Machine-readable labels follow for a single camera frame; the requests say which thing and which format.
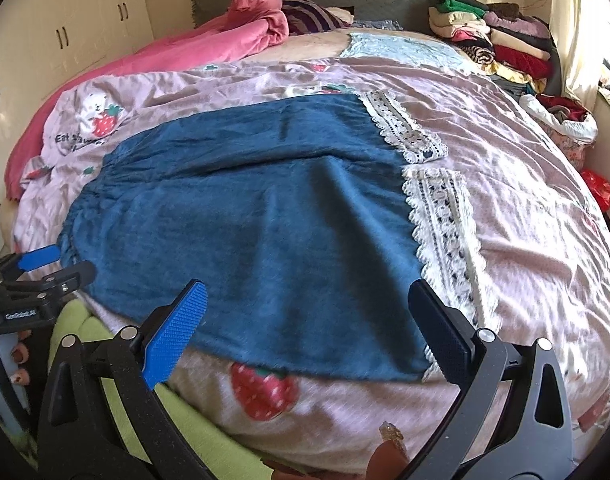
pink bedsheet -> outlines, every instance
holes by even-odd
[[[31,158],[40,155],[45,121],[60,95],[101,75],[173,72],[223,61],[235,61],[281,44],[289,35],[281,12],[283,0],[232,0],[227,12],[199,28],[171,38],[162,38],[136,54],[111,62],[65,83],[33,116],[12,150],[5,169],[7,197],[20,200],[22,172]]]

light blue cloth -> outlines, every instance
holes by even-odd
[[[441,41],[366,32],[351,32],[350,35],[351,43],[340,57],[386,57],[412,66],[472,71],[471,62]]]
[[[420,277],[401,153],[354,94],[196,114],[122,142],[72,204],[62,263],[142,322],[191,278],[191,344],[247,365],[348,380],[428,368],[407,307]]]

white curtain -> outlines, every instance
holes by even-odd
[[[593,110],[601,65],[610,51],[605,0],[552,0],[550,29],[559,51],[564,94]]]

lace trim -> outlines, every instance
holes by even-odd
[[[385,142],[393,145],[409,164],[447,156],[447,146],[436,134],[425,132],[396,98],[382,90],[357,93]]]
[[[500,328],[496,314],[498,296],[485,272],[470,194],[457,171],[403,168],[403,192],[415,225],[416,256],[423,264],[421,275],[448,306],[458,308],[475,327]],[[430,367],[424,381],[441,376],[429,348]]]

striped pillow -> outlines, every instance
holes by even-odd
[[[349,24],[310,0],[283,0],[290,36],[346,28]]]

